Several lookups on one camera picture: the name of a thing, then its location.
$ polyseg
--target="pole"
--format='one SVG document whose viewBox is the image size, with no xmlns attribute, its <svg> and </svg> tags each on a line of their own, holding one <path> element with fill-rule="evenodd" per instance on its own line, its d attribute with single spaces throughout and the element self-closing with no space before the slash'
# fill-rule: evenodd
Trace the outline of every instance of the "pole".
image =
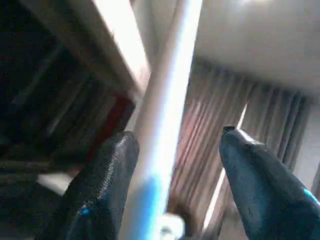
<svg viewBox="0 0 320 240">
<path fill-rule="evenodd" d="M 140 145 L 119 240 L 158 240 L 166 210 L 202 0 L 177 0 L 135 133 Z"/>
</svg>

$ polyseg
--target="curtain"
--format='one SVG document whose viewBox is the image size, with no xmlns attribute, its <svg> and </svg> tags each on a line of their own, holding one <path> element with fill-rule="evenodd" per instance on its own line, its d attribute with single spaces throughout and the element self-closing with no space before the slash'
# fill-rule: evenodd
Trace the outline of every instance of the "curtain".
<svg viewBox="0 0 320 240">
<path fill-rule="evenodd" d="M 222 169 L 223 126 L 237 124 L 252 88 L 252 82 L 230 72 L 192 66 L 168 204 L 169 212 L 183 206 L 192 216 L 184 219 L 193 222 L 189 232 L 201 230 Z"/>
<path fill-rule="evenodd" d="M 168 202 L 168 211 L 184 217 L 187 228 L 191 228 L 186 230 L 190 235 L 201 234 L 222 171 L 219 154 L 222 128 L 236 126 L 246 105 L 242 128 L 266 143 L 287 167 L 293 169 L 295 165 L 309 99 L 299 92 L 246 80 L 219 67 L 195 62 Z M 227 178 L 204 233 L 211 236 L 209 239 L 222 229 L 222 218 L 229 214 L 225 214 L 225 208 L 232 210 L 233 216 L 238 212 Z"/>
</svg>

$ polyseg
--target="white rod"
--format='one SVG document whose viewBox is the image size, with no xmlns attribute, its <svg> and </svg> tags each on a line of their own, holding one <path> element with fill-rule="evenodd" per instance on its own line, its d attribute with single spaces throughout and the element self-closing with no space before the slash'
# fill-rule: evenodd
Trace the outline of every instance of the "white rod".
<svg viewBox="0 0 320 240">
<path fill-rule="evenodd" d="M 135 125 L 140 145 L 119 240 L 160 239 L 202 0 L 177 0 L 170 30 L 150 76 Z"/>
</svg>

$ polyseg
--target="white ceiling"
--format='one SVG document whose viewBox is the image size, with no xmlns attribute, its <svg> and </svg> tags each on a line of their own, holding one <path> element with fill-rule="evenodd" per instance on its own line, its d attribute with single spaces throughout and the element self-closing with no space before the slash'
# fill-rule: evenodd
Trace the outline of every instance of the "white ceiling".
<svg viewBox="0 0 320 240">
<path fill-rule="evenodd" d="M 152 0 L 160 41 L 175 2 Z M 204 0 L 195 54 L 320 94 L 320 0 Z"/>
</svg>

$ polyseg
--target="red object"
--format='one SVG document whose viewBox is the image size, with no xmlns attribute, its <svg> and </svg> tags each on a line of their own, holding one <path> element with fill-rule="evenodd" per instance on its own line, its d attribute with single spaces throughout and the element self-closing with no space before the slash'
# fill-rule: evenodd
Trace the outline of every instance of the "red object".
<svg viewBox="0 0 320 240">
<path fill-rule="evenodd" d="M 97 149 L 107 138 L 111 137 L 115 132 L 121 132 L 125 129 L 133 109 L 134 105 L 129 99 L 122 96 L 116 97 L 115 103 L 90 149 L 87 161 L 90 161 L 95 156 Z"/>
</svg>

